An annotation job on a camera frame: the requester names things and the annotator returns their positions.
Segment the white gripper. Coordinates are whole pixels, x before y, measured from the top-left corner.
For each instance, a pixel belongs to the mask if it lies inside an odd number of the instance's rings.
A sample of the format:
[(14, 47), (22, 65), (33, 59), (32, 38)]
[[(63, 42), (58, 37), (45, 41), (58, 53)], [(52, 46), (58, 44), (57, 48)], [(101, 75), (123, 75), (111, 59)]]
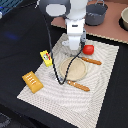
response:
[(81, 42), (86, 41), (86, 30), (84, 29), (85, 20), (66, 19), (67, 35), (71, 50), (77, 50)]

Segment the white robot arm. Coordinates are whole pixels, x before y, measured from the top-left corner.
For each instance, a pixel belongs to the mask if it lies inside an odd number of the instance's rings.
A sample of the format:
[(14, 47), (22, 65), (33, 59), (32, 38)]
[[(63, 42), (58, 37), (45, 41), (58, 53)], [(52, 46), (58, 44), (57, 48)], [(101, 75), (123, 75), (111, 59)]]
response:
[(37, 6), (44, 15), (65, 18), (68, 45), (71, 50), (79, 48), (87, 3), (88, 0), (37, 0)]

